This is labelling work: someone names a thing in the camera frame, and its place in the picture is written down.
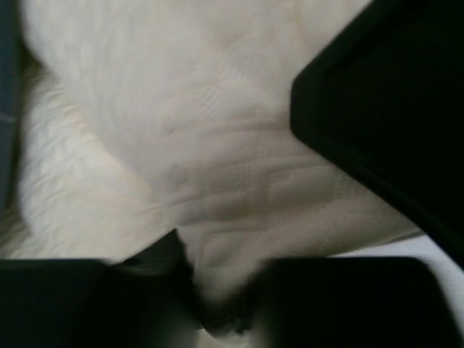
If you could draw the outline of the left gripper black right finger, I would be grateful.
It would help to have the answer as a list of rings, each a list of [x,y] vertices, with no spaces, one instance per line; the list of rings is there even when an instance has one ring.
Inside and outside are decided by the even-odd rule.
[[[252,347],[461,347],[428,266],[411,257],[288,258],[257,277]]]

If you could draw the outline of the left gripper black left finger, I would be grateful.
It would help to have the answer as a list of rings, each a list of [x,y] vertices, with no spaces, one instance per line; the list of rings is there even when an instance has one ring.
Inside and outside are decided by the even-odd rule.
[[[199,329],[176,232],[116,264],[1,261],[3,347],[195,347]]]

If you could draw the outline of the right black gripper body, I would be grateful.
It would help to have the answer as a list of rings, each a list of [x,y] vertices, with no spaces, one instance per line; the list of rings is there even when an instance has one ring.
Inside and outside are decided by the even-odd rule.
[[[463,263],[463,3],[373,1],[295,78],[296,138]]]

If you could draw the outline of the cream yellow pillow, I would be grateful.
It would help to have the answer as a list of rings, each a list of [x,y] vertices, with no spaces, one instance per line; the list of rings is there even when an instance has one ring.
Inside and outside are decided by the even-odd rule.
[[[416,233],[305,147],[291,85],[365,1],[21,1],[4,258],[121,261],[177,230],[210,309],[273,257]]]

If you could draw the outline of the dark grey checked pillowcase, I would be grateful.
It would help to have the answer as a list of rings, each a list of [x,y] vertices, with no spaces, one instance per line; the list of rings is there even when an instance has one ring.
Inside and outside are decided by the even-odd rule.
[[[1,215],[15,190],[23,60],[18,2],[1,0]]]

